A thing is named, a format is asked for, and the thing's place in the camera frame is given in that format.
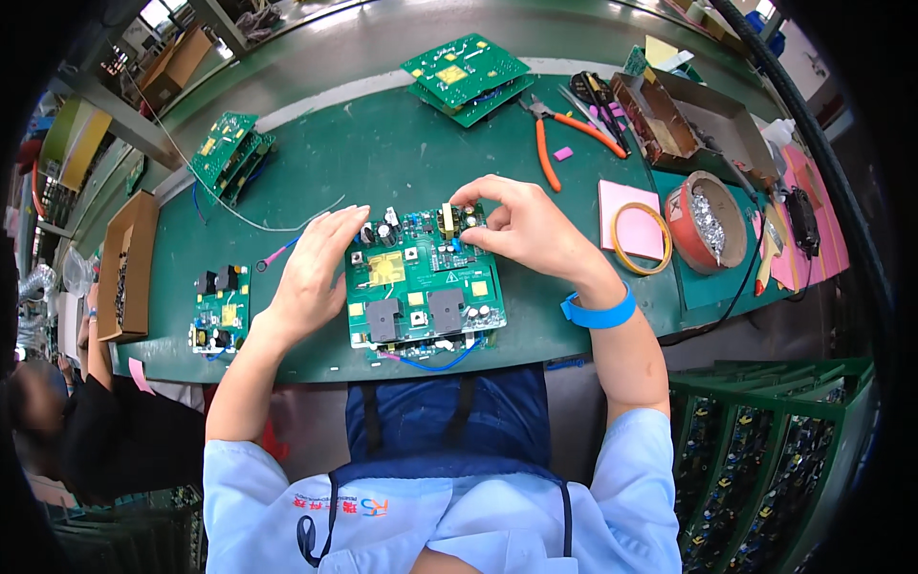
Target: black hose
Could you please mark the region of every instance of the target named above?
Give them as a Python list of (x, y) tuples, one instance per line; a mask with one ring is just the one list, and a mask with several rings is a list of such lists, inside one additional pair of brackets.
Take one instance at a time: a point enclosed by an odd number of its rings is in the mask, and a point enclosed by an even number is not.
[(894, 319), (890, 282), (883, 271), (883, 263), (879, 259), (877, 246), (870, 237), (867, 221), (861, 213), (854, 191), (848, 184), (845, 172), (842, 171), (842, 166), (835, 157), (823, 130), (807, 107), (797, 86), (778, 62), (778, 58), (771, 53), (733, 2), (731, 0), (711, 0), (711, 4), (752, 52), (756, 62), (771, 80), (778, 95), (790, 110), (790, 114), (797, 121), (797, 129), (800, 130), (803, 140), (809, 146), (812, 158), (823, 177), (826, 191), (829, 193), (835, 214), (845, 234), (847, 247), (854, 252), (859, 262), (856, 270), (867, 292), (872, 295), (878, 326), (882, 325), (882, 329), (890, 328)]

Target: person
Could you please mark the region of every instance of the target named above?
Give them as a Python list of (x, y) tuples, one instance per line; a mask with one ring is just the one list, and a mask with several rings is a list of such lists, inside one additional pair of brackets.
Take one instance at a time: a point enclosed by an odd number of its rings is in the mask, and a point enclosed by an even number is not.
[(218, 386), (204, 450), (208, 569), (681, 570), (666, 365), (650, 325), (605, 255), (540, 187), (487, 175), (450, 202), (482, 197), (501, 205), (461, 240), (569, 281), (579, 295), (566, 313), (594, 322), (608, 430), (592, 485), (546, 470), (541, 366), (351, 385), (351, 463), (287, 481), (257, 439), (284, 355), (344, 303), (343, 277), (330, 288), (332, 274), (369, 213), (351, 206), (309, 223)]
[(112, 374), (108, 343), (98, 340), (97, 301), (93, 285), (78, 336), (84, 383), (69, 398), (64, 381), (72, 381), (73, 373), (64, 364), (58, 370), (50, 363), (22, 363), (4, 384), (24, 466), (60, 480), (81, 503), (111, 504), (126, 494), (177, 486), (201, 488), (204, 415)]

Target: hand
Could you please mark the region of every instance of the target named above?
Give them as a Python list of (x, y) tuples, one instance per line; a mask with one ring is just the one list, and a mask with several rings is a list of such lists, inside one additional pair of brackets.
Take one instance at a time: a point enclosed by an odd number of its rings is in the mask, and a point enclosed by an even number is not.
[(89, 309), (98, 309), (99, 306), (99, 284), (93, 283), (92, 287), (89, 287), (89, 295), (86, 296), (86, 305)]
[(61, 369), (64, 380), (67, 381), (67, 385), (73, 386), (73, 365), (70, 364), (70, 361), (67, 360), (67, 357), (64, 355), (58, 355), (58, 367)]
[(331, 321), (347, 298), (344, 273), (334, 288), (331, 275), (369, 215), (369, 206), (350, 206), (312, 220), (287, 260), (274, 300), (252, 327), (266, 329), (285, 351)]
[(487, 228), (465, 230), (463, 242), (574, 284), (585, 281), (587, 274), (612, 271), (602, 252), (536, 184), (485, 175), (460, 187), (450, 203), (474, 205), (481, 197), (502, 205), (487, 218)]

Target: pliers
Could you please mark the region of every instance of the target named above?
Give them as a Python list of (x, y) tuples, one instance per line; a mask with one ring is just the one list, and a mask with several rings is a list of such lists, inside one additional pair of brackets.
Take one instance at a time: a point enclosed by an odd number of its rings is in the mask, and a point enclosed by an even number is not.
[(571, 128), (579, 129), (580, 131), (587, 133), (602, 143), (606, 144), (606, 147), (612, 150), (615, 155), (621, 158), (625, 157), (625, 151), (618, 143), (610, 140), (598, 129), (591, 128), (582, 121), (577, 121), (576, 119), (569, 118), (564, 114), (559, 114), (552, 111), (548, 106), (543, 104), (542, 100), (536, 97), (535, 94), (532, 94), (532, 104), (530, 106), (527, 106), (522, 101), (522, 99), (520, 100), (520, 105), (523, 109), (535, 116), (535, 143), (536, 147), (539, 149), (539, 163), (542, 164), (542, 171), (545, 172), (545, 177), (548, 179), (548, 183), (552, 186), (552, 189), (555, 192), (561, 191), (561, 182), (558, 181), (558, 176), (554, 174), (552, 164), (548, 161), (548, 149), (545, 146), (545, 124), (543, 122), (544, 118), (554, 118), (555, 121), (566, 124)]

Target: pink eraser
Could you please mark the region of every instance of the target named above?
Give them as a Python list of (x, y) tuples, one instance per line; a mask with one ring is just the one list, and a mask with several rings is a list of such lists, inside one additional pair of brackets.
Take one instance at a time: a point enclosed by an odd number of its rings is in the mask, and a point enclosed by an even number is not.
[(567, 158), (569, 158), (570, 156), (574, 155), (574, 153), (571, 152), (570, 148), (561, 148), (560, 150), (553, 153), (552, 155), (557, 161), (562, 162), (566, 160)]

